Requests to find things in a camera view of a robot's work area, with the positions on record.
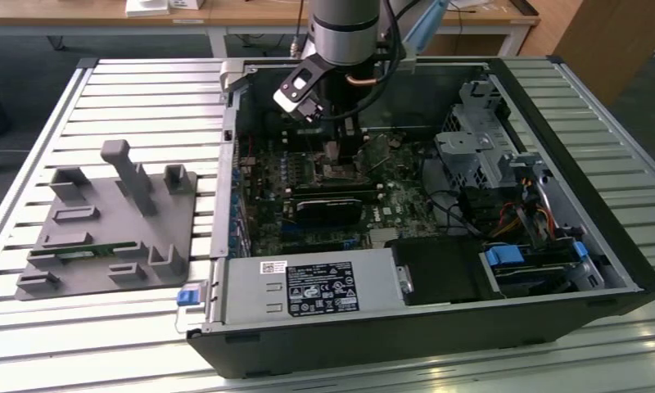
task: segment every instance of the table leg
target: table leg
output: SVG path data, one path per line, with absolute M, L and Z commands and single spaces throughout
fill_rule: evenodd
M 53 47 L 54 51 L 61 51 L 65 49 L 65 45 L 62 45 L 62 35 L 46 35 L 48 42 Z
M 211 42 L 211 52 L 213 57 L 227 58 L 228 49 L 225 47 L 225 29 L 211 27 L 207 30 L 208 41 Z
M 531 26 L 528 25 L 512 27 L 512 30 L 502 43 L 498 56 L 516 56 L 519 54 L 530 28 Z

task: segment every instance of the green circuit board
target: green circuit board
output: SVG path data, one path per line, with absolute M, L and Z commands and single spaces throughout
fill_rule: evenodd
M 355 157 L 355 167 L 323 169 L 320 153 L 260 151 L 244 171 L 252 255 L 373 248 L 369 233 L 394 228 L 398 237 L 440 233 L 419 180 L 418 144 L 377 134 Z M 285 189 L 340 184 L 372 185 L 379 198 L 364 202 L 357 224 L 343 228 L 304 229 L 291 220 L 295 206 Z

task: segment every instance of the power supply label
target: power supply label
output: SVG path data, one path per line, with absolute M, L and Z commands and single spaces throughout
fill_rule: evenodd
M 359 311 L 352 262 L 287 266 L 285 283 L 292 317 Z

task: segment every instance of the blue handle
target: blue handle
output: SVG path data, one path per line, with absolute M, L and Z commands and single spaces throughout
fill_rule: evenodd
M 435 0 L 406 36 L 406 43 L 415 48 L 418 54 L 427 48 L 432 37 L 435 37 L 447 7 L 448 0 Z

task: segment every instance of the gray carpet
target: gray carpet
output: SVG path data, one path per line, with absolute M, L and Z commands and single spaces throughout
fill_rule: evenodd
M 252 40 L 253 47 L 229 38 L 231 56 L 277 56 L 288 53 L 291 37 Z M 0 101 L 13 128 L 0 137 L 1 149 L 28 150 L 81 57 L 205 57 L 212 53 L 201 36 L 66 37 L 66 50 L 53 51 L 45 38 L 0 38 Z M 643 67 L 622 98 L 611 107 L 640 144 L 655 157 L 655 58 Z M 0 203 L 26 154 L 0 154 Z

